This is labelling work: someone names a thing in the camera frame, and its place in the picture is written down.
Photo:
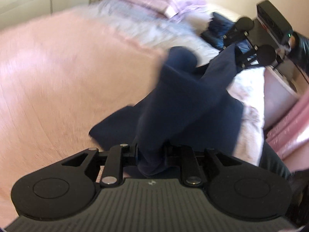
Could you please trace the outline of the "person's right hand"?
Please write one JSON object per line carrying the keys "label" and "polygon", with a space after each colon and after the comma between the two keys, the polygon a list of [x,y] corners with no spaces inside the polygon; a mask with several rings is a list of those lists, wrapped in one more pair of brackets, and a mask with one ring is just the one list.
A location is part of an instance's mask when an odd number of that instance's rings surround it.
{"label": "person's right hand", "polygon": [[289,39],[289,45],[290,45],[290,48],[293,49],[296,47],[296,38],[294,35],[292,35]]}

